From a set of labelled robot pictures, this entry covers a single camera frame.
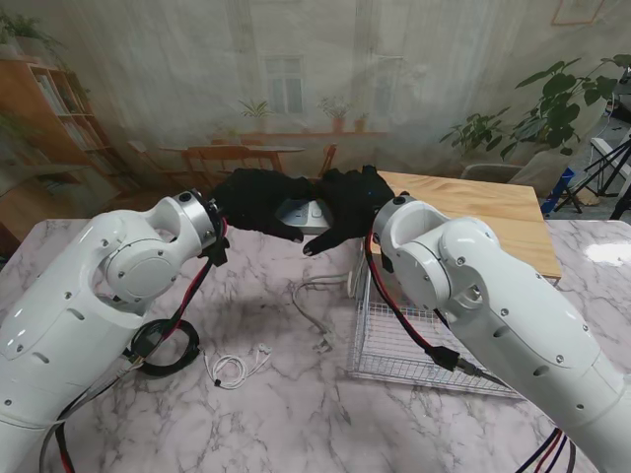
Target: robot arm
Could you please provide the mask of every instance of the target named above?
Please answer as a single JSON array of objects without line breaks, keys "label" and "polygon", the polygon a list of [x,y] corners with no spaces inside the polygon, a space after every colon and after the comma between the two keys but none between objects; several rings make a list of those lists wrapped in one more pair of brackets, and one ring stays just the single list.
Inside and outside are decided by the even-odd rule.
[{"label": "robot arm", "polygon": [[472,218],[399,196],[375,220],[403,292],[440,309],[471,354],[541,409],[602,473],[631,465],[631,390],[576,309]]},{"label": "robot arm", "polygon": [[[11,472],[62,409],[92,386],[142,325],[181,265],[224,223],[195,192],[147,212],[88,223],[27,289],[0,329],[0,472]],[[159,231],[173,237],[164,241]],[[98,273],[114,297],[95,291]]]}]

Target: black glove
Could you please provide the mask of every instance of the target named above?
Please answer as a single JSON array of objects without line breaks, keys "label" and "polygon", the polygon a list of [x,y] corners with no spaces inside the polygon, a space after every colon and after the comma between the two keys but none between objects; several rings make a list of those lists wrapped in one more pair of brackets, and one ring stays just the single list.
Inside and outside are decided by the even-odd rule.
[{"label": "black glove", "polygon": [[212,192],[222,215],[233,227],[256,230],[301,242],[303,233],[283,224],[274,212],[287,199],[314,199],[316,189],[304,177],[294,179],[276,170],[237,169]]},{"label": "black glove", "polygon": [[349,238],[364,237],[371,229],[376,213],[394,197],[394,192],[373,166],[361,172],[338,169],[328,171],[316,185],[318,197],[333,214],[333,227],[305,245],[307,256],[334,248]]}]

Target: wire basket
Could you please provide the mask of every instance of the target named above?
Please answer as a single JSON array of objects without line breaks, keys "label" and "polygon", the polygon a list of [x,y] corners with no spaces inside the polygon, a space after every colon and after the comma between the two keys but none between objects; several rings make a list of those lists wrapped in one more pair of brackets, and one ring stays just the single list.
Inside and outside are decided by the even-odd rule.
[{"label": "wire basket", "polygon": [[[387,273],[381,274],[388,292],[400,303],[401,312],[423,338],[434,346],[444,345],[456,350],[463,358],[483,368],[433,311],[418,309],[402,294],[393,277]],[[449,372],[436,366],[405,333],[394,313],[381,300],[367,268],[362,272],[359,288],[355,338],[351,343],[348,359],[352,375],[521,398],[514,390],[490,380],[458,371]]]}]

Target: wooden table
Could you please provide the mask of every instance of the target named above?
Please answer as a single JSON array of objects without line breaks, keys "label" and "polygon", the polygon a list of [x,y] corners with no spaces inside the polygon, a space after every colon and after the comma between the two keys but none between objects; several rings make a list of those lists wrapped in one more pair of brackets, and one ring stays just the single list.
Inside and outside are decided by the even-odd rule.
[{"label": "wooden table", "polygon": [[[226,146],[243,146],[248,148],[250,151],[262,152],[262,153],[300,153],[301,151],[305,151],[305,148],[299,148],[296,146],[275,146],[275,145],[200,145],[204,148],[224,148]],[[162,151],[173,151],[176,153],[181,153],[182,151],[186,151],[188,148],[174,148],[174,147],[159,147],[159,150]]]},{"label": "wooden table", "polygon": [[395,194],[436,207],[451,218],[476,217],[498,236],[502,248],[543,276],[561,279],[561,268],[532,187],[380,171]]}]

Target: marble table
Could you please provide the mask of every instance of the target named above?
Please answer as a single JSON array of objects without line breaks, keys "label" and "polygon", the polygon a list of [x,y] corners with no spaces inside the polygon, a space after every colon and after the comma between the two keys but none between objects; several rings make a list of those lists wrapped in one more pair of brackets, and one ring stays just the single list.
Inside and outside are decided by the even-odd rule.
[{"label": "marble table", "polygon": [[[37,225],[0,273],[0,319],[80,231],[81,221]],[[619,222],[550,222],[563,268],[558,289],[582,310],[604,351],[631,371],[631,228]],[[345,373],[354,303],[342,287],[305,290],[303,306],[333,323],[338,344],[319,354],[315,330],[291,304],[303,278],[350,269],[356,242],[307,258],[298,244],[229,230],[240,253],[213,269],[186,318],[208,355],[269,362],[238,390],[215,387],[198,358],[165,379],[133,374],[78,412],[67,428],[78,472],[514,472],[551,432],[525,401],[359,380]],[[189,261],[150,317],[173,313],[201,266]],[[173,337],[165,361],[182,349]],[[20,468],[35,472],[37,452]],[[565,471],[567,451],[555,471]],[[55,446],[47,470],[62,472]],[[576,472],[595,470],[579,452]]]}]

